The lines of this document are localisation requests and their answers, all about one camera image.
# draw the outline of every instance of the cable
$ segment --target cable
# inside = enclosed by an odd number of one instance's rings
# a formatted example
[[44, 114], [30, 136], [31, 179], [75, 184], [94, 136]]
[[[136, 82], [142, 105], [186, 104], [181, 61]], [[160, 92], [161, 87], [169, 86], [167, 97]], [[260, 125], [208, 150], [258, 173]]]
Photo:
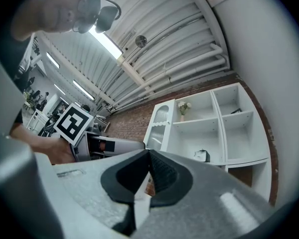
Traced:
[[121, 7], [116, 3], [116, 2], [113, 2], [111, 0], [105, 0], [113, 5], [116, 6], [116, 8], [119, 10], [119, 15], [115, 18], [115, 20], [118, 20], [120, 17], [121, 17], [121, 14], [122, 14], [122, 10], [121, 10]]

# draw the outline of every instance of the human arm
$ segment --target human arm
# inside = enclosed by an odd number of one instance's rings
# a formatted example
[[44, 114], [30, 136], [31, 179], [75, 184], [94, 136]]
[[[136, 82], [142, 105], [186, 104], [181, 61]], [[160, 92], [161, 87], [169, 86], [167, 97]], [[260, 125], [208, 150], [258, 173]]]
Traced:
[[29, 144], [33, 152], [46, 154], [52, 164], [75, 162], [69, 143], [64, 139], [35, 135], [21, 123], [13, 124], [10, 136]]

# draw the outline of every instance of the table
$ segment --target table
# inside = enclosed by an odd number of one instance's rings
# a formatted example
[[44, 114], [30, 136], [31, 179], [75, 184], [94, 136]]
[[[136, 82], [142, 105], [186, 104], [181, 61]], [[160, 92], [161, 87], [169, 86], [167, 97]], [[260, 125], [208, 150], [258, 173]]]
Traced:
[[35, 109], [35, 112], [33, 113], [30, 121], [28, 122], [28, 125], [26, 126], [26, 128], [29, 128], [29, 125], [30, 125], [32, 120], [37, 120], [37, 121], [36, 121], [35, 126], [31, 129], [31, 131], [35, 130], [39, 133], [41, 131], [41, 129], [44, 127], [44, 125], [46, 124], [46, 122], [49, 120], [49, 118], [43, 112], [39, 111], [38, 109]]
[[27, 101], [25, 101], [24, 105], [26, 110], [31, 108], [31, 104], [29, 104]]

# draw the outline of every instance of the pipe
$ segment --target pipe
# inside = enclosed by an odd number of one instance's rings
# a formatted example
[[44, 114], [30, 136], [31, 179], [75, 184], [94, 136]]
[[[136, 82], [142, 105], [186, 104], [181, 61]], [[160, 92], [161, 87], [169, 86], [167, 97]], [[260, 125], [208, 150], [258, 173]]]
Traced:
[[[187, 38], [190, 38], [191, 36], [197, 34], [198, 32], [201, 32], [201, 31], [205, 31], [205, 30], [208, 30], [209, 29], [209, 26], [207, 23], [203, 23], [201, 28], [195, 28], [195, 29], [192, 29], [192, 31], [189, 32], [189, 35], [188, 36], [182, 36], [181, 39], [179, 39], [178, 41], [181, 41], [181, 40], [184, 40], [184, 39], [187, 39]], [[167, 38], [167, 36], [162, 36], [162, 38], [160, 38], [155, 44], [153, 45], [157, 45], [159, 44], [163, 39]], [[156, 57], [158, 54], [160, 54], [161, 52], [163, 52], [164, 50], [166, 49], [172, 49], [175, 44], [177, 44], [177, 42], [175, 41], [172, 41], [170, 43], [168, 43], [167, 45], [165, 45], [164, 47], [161, 47], [161, 48], [158, 48], [156, 49], [153, 53], [152, 53], [152, 56], [153, 57]], [[151, 58], [150, 57], [147, 57], [145, 59], [142, 59], [142, 55], [145, 53], [146, 51], [143, 51], [141, 54], [138, 54], [137, 58], [138, 58], [138, 65], [137, 65], [137, 70], [142, 67], [144, 64], [147, 64], [151, 61]]]
[[212, 75], [212, 74], [216, 74], [216, 73], [222, 72], [222, 71], [227, 70], [227, 69], [228, 69], [228, 67], [227, 67], [227, 66], [224, 66], [224, 67], [219, 68], [219, 69], [216, 69], [216, 70], [214, 70], [214, 71], [212, 71], [212, 72], [208, 72], [208, 73], [205, 73], [205, 74], [200, 74], [200, 75], [198, 75], [198, 76], [192, 77], [192, 78], [190, 78], [190, 79], [188, 79], [188, 80], [186, 80], [186, 81], [183, 81], [183, 82], [177, 83], [176, 85], [170, 86], [170, 87], [168, 87], [167, 89], [160, 90], [160, 91], [158, 91], [158, 92], [156, 92], [156, 93], [154, 93], [154, 94], [151, 94], [151, 95], [149, 95], [149, 96], [147, 96], [147, 97], [138, 99], [138, 100], [134, 101], [133, 103], [130, 103], [130, 104], [124, 106], [124, 107], [121, 107], [121, 108], [119, 108], [119, 109], [115, 109], [115, 112], [118, 112], [118, 111], [120, 111], [120, 110], [122, 110], [122, 109], [125, 109], [125, 108], [127, 108], [127, 107], [129, 107], [129, 106], [131, 106], [131, 105], [133, 105], [133, 104], [138, 103], [138, 102], [147, 100], [147, 99], [149, 99], [149, 98], [151, 98], [151, 97], [158, 96], [159, 94], [161, 94], [161, 93], [163, 93], [163, 92], [166, 92], [166, 91], [168, 91], [168, 90], [170, 90], [170, 89], [173, 89], [173, 88], [177, 88], [178, 86], [184, 85], [184, 84], [186, 84], [186, 83], [188, 83], [188, 82], [195, 81], [195, 80], [197, 80], [197, 79], [199, 79], [199, 78], [206, 77], [206, 76], [209, 76], [209, 75]]
[[[206, 41], [202, 42], [200, 46], [204, 46], [204, 45], [206, 45], [206, 44], [210, 44], [212, 41], [214, 41], [214, 38], [212, 38], [212, 37], [211, 37], [211, 38], [208, 38]], [[193, 50], [193, 47], [191, 47], [189, 50], [185, 50], [185, 51], [184, 51], [184, 50], [181, 50], [181, 52], [179, 52], [179, 53], [177, 53], [177, 54], [175, 54], [175, 55], [169, 57], [167, 60], [166, 60], [166, 59], [161, 59], [161, 60], [159, 61], [159, 64], [150, 66], [150, 67], [147, 68], [145, 71], [143, 71], [143, 72], [140, 74], [140, 76], [141, 76], [141, 77], [145, 77], [146, 75], [148, 75], [148, 74], [150, 74], [151, 72], [155, 71], [158, 67], [162, 66], [164, 63], [168, 63], [168, 62], [170, 62], [171, 60], [173, 60], [173, 59], [175, 59], [176, 57], [178, 57], [180, 53], [185, 53], [185, 52], [188, 52], [188, 51], [191, 51], [191, 50]]]
[[130, 100], [128, 100], [128, 101], [126, 101], [125, 103], [123, 103], [123, 104], [117, 106], [116, 108], [119, 109], [120, 107], [123, 107], [123, 106], [129, 104], [129, 103], [132, 102], [133, 100], [135, 100], [135, 99], [137, 99], [137, 98], [140, 98], [140, 97], [142, 97], [142, 96], [145, 96], [145, 95], [148, 94], [149, 92], [152, 92], [152, 91], [155, 91], [155, 90], [157, 90], [157, 89], [159, 89], [159, 88], [162, 88], [162, 87], [164, 87], [164, 86], [167, 85], [167, 84], [170, 84], [170, 83], [172, 83], [172, 82], [181, 80], [181, 79], [183, 79], [183, 78], [185, 78], [185, 77], [187, 77], [187, 76], [189, 76], [189, 75], [198, 73], [198, 72], [200, 72], [200, 71], [207, 70], [207, 69], [209, 69], [209, 68], [212, 68], [212, 67], [215, 67], [215, 66], [222, 65], [222, 64], [224, 64], [224, 63], [226, 63], [226, 59], [224, 59], [224, 58], [220, 58], [220, 59], [218, 59], [218, 60], [216, 60], [216, 61], [213, 61], [213, 62], [210, 62], [210, 63], [208, 63], [208, 64], [206, 64], [206, 65], [203, 65], [203, 66], [201, 66], [201, 67], [198, 68], [198, 69], [194, 68], [194, 69], [192, 69], [192, 70], [190, 70], [190, 71], [188, 71], [188, 72], [184, 72], [184, 73], [182, 73], [182, 74], [180, 74], [180, 75], [178, 75], [178, 76], [176, 76], [176, 77], [174, 77], [174, 78], [167, 79], [167, 80], [163, 81], [162, 83], [160, 83], [160, 84], [158, 84], [158, 85], [156, 85], [156, 86], [153, 86], [153, 87], [151, 88], [151, 90], [146, 90], [146, 91], [140, 93], [138, 96], [131, 98]]
[[206, 58], [210, 58], [213, 57], [215, 55], [219, 55], [223, 52], [223, 49], [220, 48], [219, 46], [217, 46], [216, 44], [211, 43], [210, 47], [213, 48], [213, 51], [209, 51], [205, 54], [202, 54], [200, 56], [197, 56], [195, 58], [189, 59], [183, 63], [180, 63], [179, 65], [170, 68], [168, 70], [166, 70], [165, 72], [159, 73], [158, 75], [154, 76], [153, 78], [151, 78], [150, 80], [146, 81], [145, 83], [143, 83], [142, 85], [140, 85], [138, 88], [134, 89], [132, 92], [128, 93], [126, 96], [122, 97], [120, 100], [116, 101], [114, 104], [111, 105], [111, 107], [116, 106], [118, 103], [121, 103], [122, 101], [126, 100], [127, 98], [129, 98], [130, 96], [134, 95], [135, 93], [137, 93], [138, 91], [140, 91], [141, 89], [147, 87], [148, 85], [151, 85], [152, 83], [155, 83], [159, 80], [161, 80], [162, 78], [164, 78], [165, 76], [168, 76], [170, 73], [174, 73], [176, 71], [179, 71], [187, 66], [193, 65], [197, 62], [200, 62], [201, 60], [204, 60]]

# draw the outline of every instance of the shelf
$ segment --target shelf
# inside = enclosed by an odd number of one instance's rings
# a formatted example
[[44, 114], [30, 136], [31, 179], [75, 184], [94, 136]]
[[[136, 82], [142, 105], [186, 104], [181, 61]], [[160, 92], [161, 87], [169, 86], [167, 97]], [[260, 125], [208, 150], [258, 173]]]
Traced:
[[234, 162], [255, 161], [268, 157], [266, 135], [253, 111], [223, 116], [227, 142], [227, 160]]
[[244, 127], [253, 116], [253, 111], [245, 111], [241, 113], [229, 114], [222, 116], [226, 129], [234, 129]]
[[204, 133], [217, 131], [218, 119], [196, 119], [174, 122], [175, 129], [181, 133]]
[[221, 88], [213, 91], [220, 109], [221, 115], [228, 115], [237, 109], [244, 109], [241, 106], [241, 100], [238, 85]]
[[[186, 120], [200, 120], [217, 117], [217, 108], [214, 106], [211, 92], [198, 93], [185, 98], [177, 99], [176, 103], [191, 103], [192, 108], [185, 115]], [[180, 112], [177, 108], [177, 121], [180, 121]]]
[[270, 158], [245, 165], [227, 165], [226, 170], [267, 201], [269, 200], [271, 190]]
[[195, 152], [201, 149], [210, 154], [210, 163], [223, 163], [223, 137], [218, 119], [192, 120], [172, 125], [167, 152], [194, 159]]

